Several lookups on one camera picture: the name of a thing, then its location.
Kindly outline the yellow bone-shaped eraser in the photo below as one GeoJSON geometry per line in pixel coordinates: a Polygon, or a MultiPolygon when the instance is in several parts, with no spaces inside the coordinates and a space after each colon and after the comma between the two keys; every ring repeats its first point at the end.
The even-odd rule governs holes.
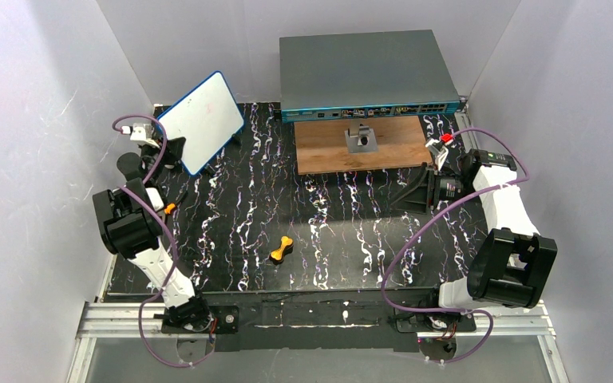
{"type": "Polygon", "coordinates": [[[287,255],[289,255],[294,248],[294,241],[288,236],[283,236],[280,239],[279,247],[270,253],[270,260],[275,264],[283,263],[287,255]]]}

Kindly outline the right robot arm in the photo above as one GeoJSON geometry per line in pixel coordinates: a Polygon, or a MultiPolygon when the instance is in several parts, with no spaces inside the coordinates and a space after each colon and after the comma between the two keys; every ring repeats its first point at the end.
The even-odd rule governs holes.
{"type": "Polygon", "coordinates": [[[461,157],[459,172],[438,172],[423,164],[419,176],[392,198],[398,210],[427,214],[441,201],[479,194],[488,235],[468,274],[441,284],[431,306],[474,310],[537,305],[558,249],[529,219],[513,183],[516,177],[512,156],[471,149],[461,157]]]}

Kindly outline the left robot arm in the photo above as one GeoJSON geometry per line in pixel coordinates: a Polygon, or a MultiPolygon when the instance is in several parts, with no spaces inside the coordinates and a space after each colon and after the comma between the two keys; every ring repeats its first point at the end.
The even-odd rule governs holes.
{"type": "Polygon", "coordinates": [[[107,189],[92,196],[99,234],[112,255],[138,267],[158,289],[165,312],[161,318],[167,326],[190,332],[204,332],[214,324],[214,316],[203,295],[191,279],[175,264],[163,237],[168,233],[158,216],[164,201],[151,183],[141,155],[127,152],[117,160],[124,176],[123,188],[107,189]]]}

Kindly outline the blue framed whiteboard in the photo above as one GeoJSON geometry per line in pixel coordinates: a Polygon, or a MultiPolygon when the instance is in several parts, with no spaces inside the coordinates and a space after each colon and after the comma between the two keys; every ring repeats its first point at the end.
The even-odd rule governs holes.
{"type": "Polygon", "coordinates": [[[211,73],[157,120],[165,127],[168,140],[185,139],[181,163],[191,176],[244,126],[243,114],[220,71],[211,73]]]}

